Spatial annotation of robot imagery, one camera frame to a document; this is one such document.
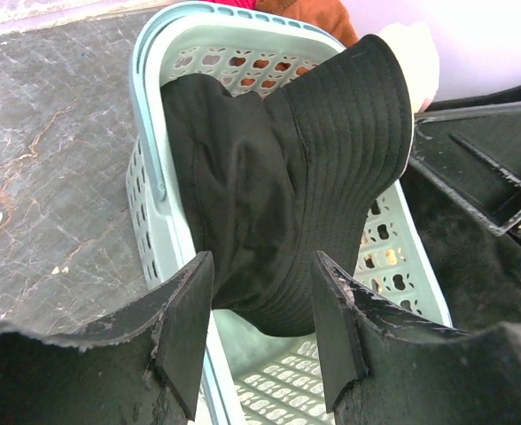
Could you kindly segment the black cloth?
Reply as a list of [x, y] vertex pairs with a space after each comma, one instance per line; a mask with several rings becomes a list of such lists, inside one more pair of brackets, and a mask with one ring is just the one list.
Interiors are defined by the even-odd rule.
[[365, 36], [267, 96], [202, 73], [161, 96], [192, 240], [214, 256], [213, 308], [269, 336], [312, 334], [312, 254], [354, 271], [369, 209], [408, 161], [392, 50]]

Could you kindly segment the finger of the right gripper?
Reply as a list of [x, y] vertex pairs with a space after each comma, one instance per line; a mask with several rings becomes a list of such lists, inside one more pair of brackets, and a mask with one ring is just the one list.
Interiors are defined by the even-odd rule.
[[492, 233], [521, 194], [521, 102], [417, 116], [411, 165]]

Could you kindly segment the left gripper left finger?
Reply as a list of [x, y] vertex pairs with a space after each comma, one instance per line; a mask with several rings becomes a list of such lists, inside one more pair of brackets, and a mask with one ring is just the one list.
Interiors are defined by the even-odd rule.
[[214, 261], [69, 334], [0, 321], [0, 424], [185, 424], [196, 415]]

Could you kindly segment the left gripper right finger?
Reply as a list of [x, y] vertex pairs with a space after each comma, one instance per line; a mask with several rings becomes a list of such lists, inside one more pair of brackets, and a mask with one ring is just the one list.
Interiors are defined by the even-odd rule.
[[326, 409], [338, 424], [521, 424], [521, 323], [476, 334], [419, 317], [325, 253], [311, 271]]

